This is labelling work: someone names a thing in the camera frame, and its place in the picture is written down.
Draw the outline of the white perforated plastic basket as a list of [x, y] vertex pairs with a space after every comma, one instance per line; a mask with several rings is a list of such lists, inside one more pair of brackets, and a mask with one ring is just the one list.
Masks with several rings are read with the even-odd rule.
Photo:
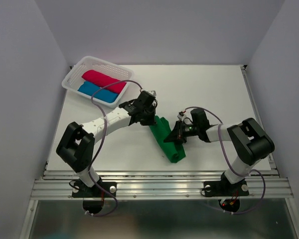
[[115, 108], [134, 77], [132, 70], [92, 56], [83, 57], [66, 75], [63, 88], [109, 108]]

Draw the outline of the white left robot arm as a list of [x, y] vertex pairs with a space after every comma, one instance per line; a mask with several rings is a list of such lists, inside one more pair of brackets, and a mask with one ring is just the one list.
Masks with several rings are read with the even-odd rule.
[[93, 169], [93, 162], [100, 153], [109, 134], [132, 124], [155, 124], [157, 99], [155, 91], [142, 90], [136, 99], [119, 104], [102, 117], [87, 123], [70, 123], [56, 149], [57, 155], [67, 163], [84, 184], [89, 196], [100, 193], [100, 176]]

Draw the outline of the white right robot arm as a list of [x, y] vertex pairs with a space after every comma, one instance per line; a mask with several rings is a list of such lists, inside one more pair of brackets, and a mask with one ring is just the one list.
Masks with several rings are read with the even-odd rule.
[[225, 151], [224, 142], [231, 142], [237, 153], [235, 160], [230, 162], [228, 156], [224, 156], [228, 169], [219, 181], [205, 182], [202, 194], [206, 197], [228, 196], [240, 191], [247, 194], [245, 178], [257, 163], [275, 150], [272, 139], [254, 118], [230, 126], [211, 125], [206, 115], [209, 110], [201, 107], [189, 107], [189, 110], [191, 123], [185, 123], [186, 111], [179, 112], [173, 130], [164, 141], [183, 144], [188, 137], [196, 136], [206, 143], [219, 142], [222, 151]]

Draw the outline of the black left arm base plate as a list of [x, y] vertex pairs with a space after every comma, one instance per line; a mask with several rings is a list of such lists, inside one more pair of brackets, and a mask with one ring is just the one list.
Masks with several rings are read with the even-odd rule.
[[[101, 182], [99, 185], [111, 195], [116, 196], [117, 183], [110, 182]], [[111, 196], [107, 193], [104, 193], [97, 186], [92, 188], [87, 187], [81, 180], [71, 180], [69, 186], [72, 188], [72, 197], [73, 198], [110, 198]]]

